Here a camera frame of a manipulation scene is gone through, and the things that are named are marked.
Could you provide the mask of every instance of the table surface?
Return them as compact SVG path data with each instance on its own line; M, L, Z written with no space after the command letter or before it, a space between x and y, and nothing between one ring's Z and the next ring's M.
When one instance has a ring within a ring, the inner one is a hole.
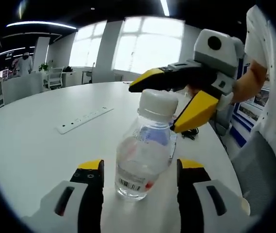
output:
M174 162L148 196L126 202L114 190L115 150L137 117L140 93L123 82L97 83L57 89L30 96L0 108L0 191L18 216L31 216L41 198L62 180L70 180L78 164L105 161L101 230L122 232L179 232L175 159L202 163L212 179L237 195L240 186L221 142L209 124L199 128L195 141L178 136ZM189 101L179 99L176 113ZM114 110L66 134L56 127L101 107Z

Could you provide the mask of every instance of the robotic hand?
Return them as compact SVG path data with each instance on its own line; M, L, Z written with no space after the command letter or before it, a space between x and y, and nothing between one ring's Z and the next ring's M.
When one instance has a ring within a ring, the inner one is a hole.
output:
M184 132L207 123L216 109L230 104L233 77L243 55L240 39L203 29L194 45L193 59L148 70L130 85L129 91L183 88L188 84L199 89L171 127L176 133Z

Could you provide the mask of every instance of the black ceiling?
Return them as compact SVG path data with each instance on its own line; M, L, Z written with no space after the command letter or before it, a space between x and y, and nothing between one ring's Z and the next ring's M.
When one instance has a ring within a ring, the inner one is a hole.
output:
M227 33L245 40L247 10L253 0L167 0L170 16L186 24ZM164 16L160 0L11 0L0 4L0 52L34 46L38 36L49 34L51 43L74 30L47 25L5 27L17 21L59 22L77 28L94 22L122 20L126 16Z

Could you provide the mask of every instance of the ceiling light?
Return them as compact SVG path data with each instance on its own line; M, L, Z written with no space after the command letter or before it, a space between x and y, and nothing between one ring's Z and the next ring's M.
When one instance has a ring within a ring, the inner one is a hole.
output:
M53 22L44 22L44 21L23 21L23 22L16 22L6 25L6 27L16 26L16 25L24 25L24 24L47 24L47 25L53 25L53 26L59 26L59 27L65 27L65 28L71 28L76 29L76 27L68 26L61 23L53 23Z
M23 47L23 48L18 48L18 49L13 49L13 50L8 50L8 51L5 51L5 52L0 52L0 55L6 54L6 53L8 53L8 52L12 52L12 51L16 51L16 50L24 50L24 49L25 49L25 47Z
M165 14L165 16L169 16L169 9L168 9L168 5L167 5L167 0L161 0L161 3L162 3L163 13Z

